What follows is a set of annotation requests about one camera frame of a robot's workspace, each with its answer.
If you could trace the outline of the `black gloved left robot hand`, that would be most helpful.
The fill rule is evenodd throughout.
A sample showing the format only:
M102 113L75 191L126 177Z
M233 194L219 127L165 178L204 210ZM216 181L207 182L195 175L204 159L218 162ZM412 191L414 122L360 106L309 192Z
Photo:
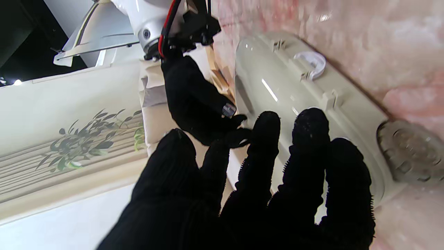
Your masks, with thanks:
M368 250L376 224L361 152L345 138L330 139L321 109L305 109L294 122L282 184L271 194L280 126L275 112L257 118L224 205L230 146L245 133L214 141L198 167L189 136L171 130L97 249Z

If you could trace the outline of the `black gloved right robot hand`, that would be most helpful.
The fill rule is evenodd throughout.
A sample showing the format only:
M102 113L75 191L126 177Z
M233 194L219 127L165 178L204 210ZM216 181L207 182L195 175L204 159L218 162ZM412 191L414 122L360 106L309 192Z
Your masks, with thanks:
M217 140L229 148L249 144L251 130L241 127L247 117L236 114L235 104L205 79L192 57L164 59L161 68L168 108L181 130L205 146Z

